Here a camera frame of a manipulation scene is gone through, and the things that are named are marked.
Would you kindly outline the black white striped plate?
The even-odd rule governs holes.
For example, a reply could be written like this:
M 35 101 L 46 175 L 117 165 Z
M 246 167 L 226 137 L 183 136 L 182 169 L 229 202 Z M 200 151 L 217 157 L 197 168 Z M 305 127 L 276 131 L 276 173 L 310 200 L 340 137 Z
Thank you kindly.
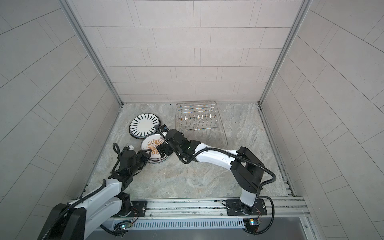
M 129 132 L 142 137 L 143 139 L 156 132 L 155 126 L 159 126 L 161 120 L 151 113 L 144 113 L 136 116 L 129 125 Z

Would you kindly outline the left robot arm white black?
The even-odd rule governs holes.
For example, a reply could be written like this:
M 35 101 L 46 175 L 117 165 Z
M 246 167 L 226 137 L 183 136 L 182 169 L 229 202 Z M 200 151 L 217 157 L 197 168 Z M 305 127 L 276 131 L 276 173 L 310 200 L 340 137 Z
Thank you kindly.
M 152 151 L 136 152 L 132 146 L 121 150 L 117 144 L 113 148 L 118 157 L 110 176 L 87 195 L 56 205 L 39 234 L 40 240 L 85 240 L 97 228 L 123 237 L 145 215 L 146 208 L 135 207 L 124 190 L 147 165 Z

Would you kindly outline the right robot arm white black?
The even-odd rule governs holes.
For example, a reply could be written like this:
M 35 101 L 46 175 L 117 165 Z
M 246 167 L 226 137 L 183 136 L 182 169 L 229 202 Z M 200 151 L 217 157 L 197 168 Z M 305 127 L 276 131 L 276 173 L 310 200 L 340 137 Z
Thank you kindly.
M 259 187 L 252 180 L 253 175 L 242 165 L 247 159 L 235 155 L 235 152 L 207 146 L 199 141 L 189 141 L 176 129 L 166 130 L 155 127 L 156 132 L 165 140 L 170 148 L 184 164 L 191 162 L 209 163 L 223 167 L 232 172 L 239 186 L 242 188 L 240 201 L 243 206 L 253 207 Z

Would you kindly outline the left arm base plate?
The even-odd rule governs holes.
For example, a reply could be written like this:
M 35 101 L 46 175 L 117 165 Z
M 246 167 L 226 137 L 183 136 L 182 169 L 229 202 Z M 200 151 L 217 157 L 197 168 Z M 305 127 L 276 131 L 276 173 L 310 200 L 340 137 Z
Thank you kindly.
M 121 210 L 115 215 L 120 218 L 141 218 L 144 217 L 147 210 L 147 201 L 125 201 Z

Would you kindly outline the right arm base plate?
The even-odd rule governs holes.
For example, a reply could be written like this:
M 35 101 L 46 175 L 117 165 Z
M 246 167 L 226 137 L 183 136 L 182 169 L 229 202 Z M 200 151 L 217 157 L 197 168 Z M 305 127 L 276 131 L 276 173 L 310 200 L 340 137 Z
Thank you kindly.
M 252 207 L 243 204 L 240 199 L 225 200 L 228 216 L 265 216 L 268 214 L 264 200 L 256 199 Z

